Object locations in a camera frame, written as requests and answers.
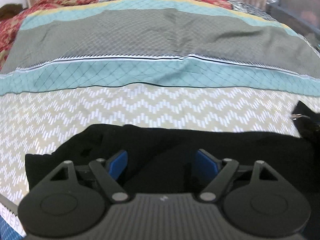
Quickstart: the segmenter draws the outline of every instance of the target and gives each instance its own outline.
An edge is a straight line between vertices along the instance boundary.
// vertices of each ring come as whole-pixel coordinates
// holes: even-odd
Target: black garment
[[[264,160],[309,200],[312,217],[305,229],[308,239],[319,239],[319,168],[314,166],[311,142],[270,132],[219,133],[194,130],[123,127],[96,124],[63,143],[52,155],[26,155],[30,189],[64,160],[75,165],[128,152],[123,188],[129,192],[185,191],[185,165],[197,149],[215,157],[233,158],[243,165]]]

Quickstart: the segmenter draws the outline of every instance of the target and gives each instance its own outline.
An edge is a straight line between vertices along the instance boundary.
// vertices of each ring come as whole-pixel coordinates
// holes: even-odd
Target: gray stripe
[[[58,57],[189,53],[274,65],[320,78],[315,68],[319,57],[304,40],[282,28],[176,9],[104,11],[19,31],[0,73]]]

